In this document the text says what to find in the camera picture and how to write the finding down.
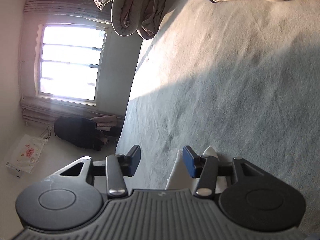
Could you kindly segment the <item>dark clothes hanging in corner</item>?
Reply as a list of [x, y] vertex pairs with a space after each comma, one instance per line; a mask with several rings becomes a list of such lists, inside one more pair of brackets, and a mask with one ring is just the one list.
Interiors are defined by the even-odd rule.
[[77, 147], [100, 151], [108, 142], [119, 139], [122, 127], [123, 119], [115, 115], [60, 117], [54, 122], [54, 133]]

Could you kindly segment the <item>white Winnie the Pooh sweatshirt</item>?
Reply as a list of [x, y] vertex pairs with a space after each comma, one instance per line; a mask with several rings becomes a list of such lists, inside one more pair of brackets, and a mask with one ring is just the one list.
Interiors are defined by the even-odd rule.
[[[205, 155], [210, 155], [217, 157], [217, 153], [209, 146], [203, 152]], [[180, 189], [189, 189], [192, 193], [196, 189], [196, 185], [199, 181], [199, 178], [193, 179], [189, 175], [186, 165], [183, 161], [183, 152], [179, 150], [177, 153], [177, 157], [172, 168], [171, 174], [167, 179], [167, 185], [165, 187], [166, 190], [180, 190]], [[215, 193], [222, 193], [225, 189], [227, 189], [227, 180], [225, 177], [218, 177], [216, 182]]]

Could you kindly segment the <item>beige patterned curtain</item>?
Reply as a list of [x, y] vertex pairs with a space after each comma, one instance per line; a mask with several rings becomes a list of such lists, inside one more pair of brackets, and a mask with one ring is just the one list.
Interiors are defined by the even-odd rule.
[[110, 24], [112, 0], [26, 0], [23, 12], [63, 15]]

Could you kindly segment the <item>window with bars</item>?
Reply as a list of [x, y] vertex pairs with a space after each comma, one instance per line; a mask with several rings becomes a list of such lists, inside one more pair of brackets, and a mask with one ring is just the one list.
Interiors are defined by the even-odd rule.
[[94, 106], [108, 28], [44, 24], [37, 56], [37, 94]]

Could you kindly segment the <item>folded beige pink comforter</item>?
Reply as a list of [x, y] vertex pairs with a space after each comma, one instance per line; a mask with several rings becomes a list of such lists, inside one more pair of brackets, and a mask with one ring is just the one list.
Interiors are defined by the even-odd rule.
[[111, 6], [110, 22], [122, 37], [137, 32], [143, 39], [158, 33], [166, 0], [93, 0], [98, 9]]

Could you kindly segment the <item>grey bed sheet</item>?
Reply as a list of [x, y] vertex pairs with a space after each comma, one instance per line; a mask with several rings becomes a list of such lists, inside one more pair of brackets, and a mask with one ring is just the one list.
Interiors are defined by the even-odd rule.
[[128, 189], [162, 189], [176, 154], [212, 146], [298, 189], [319, 232], [319, 0], [167, 0], [144, 41], [116, 152], [139, 145]]

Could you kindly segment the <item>white printed bag on wall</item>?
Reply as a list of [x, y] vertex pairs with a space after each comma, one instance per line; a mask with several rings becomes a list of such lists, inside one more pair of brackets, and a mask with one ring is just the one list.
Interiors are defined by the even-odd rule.
[[31, 174], [39, 162], [42, 151], [52, 135], [52, 129], [25, 126], [5, 158], [6, 171], [17, 178]]

